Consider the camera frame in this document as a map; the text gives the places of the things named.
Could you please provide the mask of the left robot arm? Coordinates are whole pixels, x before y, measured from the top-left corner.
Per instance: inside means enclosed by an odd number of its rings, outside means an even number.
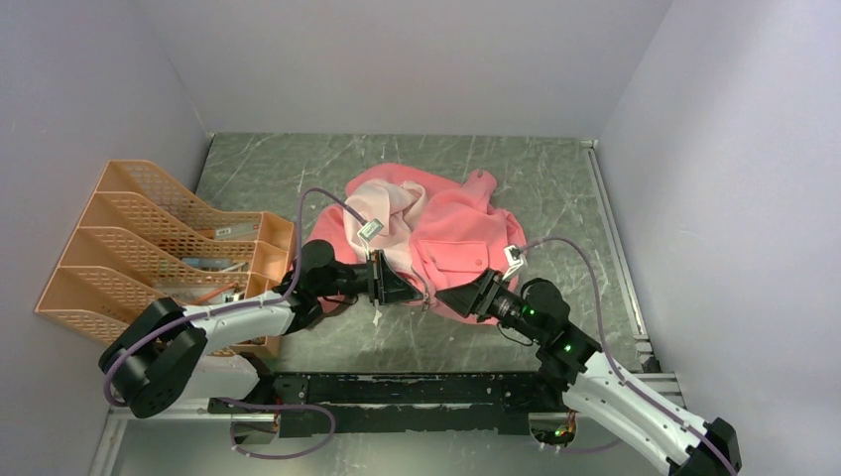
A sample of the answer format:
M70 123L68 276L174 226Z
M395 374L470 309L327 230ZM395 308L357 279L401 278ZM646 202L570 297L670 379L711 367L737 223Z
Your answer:
M347 264L330 243L313 240L278 285L255 297L213 305L158 298L101 354L104 396L137 418L156 416L181 397L235 399L247 411L261 412L273 402L273 382L254 358L236 355L215 363L215 352L304 330L325 316L326 301L361 296L385 305L418 301L423 294L381 250Z

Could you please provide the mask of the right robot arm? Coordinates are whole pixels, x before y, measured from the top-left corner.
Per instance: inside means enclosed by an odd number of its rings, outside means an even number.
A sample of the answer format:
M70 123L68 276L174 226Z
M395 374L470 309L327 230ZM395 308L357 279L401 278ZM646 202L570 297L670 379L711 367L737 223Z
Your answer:
M738 436L721 417L708 421L620 367L569 319L570 306L551 282L534 279L519 293L499 272L439 291L462 317L492 318L538 347L538 403L563 406L598 422L647 459L661 475L735 475L742 468Z

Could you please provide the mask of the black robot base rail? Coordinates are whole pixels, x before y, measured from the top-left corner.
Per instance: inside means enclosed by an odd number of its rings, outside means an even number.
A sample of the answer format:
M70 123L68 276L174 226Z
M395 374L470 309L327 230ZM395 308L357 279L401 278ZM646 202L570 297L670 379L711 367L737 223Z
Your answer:
M213 415L269 422L280 404L280 435L494 430L528 435L533 423L564 419L534 372L291 373L247 397L250 409L210 400Z

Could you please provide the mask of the pink zip-up jacket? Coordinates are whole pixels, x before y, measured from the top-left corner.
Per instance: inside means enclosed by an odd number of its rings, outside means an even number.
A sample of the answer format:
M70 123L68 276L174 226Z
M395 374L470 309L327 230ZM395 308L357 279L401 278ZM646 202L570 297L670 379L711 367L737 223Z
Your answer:
M336 259L346 264L383 251L392 268L424 294L431 312L460 321L435 293L467 284L488 268L505 272L504 248L526 243L515 215L492 205L496 186L494 176L482 170L459 183L405 165L380 164L347 184L344 205L326 207L309 238L330 243ZM364 244L356 232L374 218L385 228Z

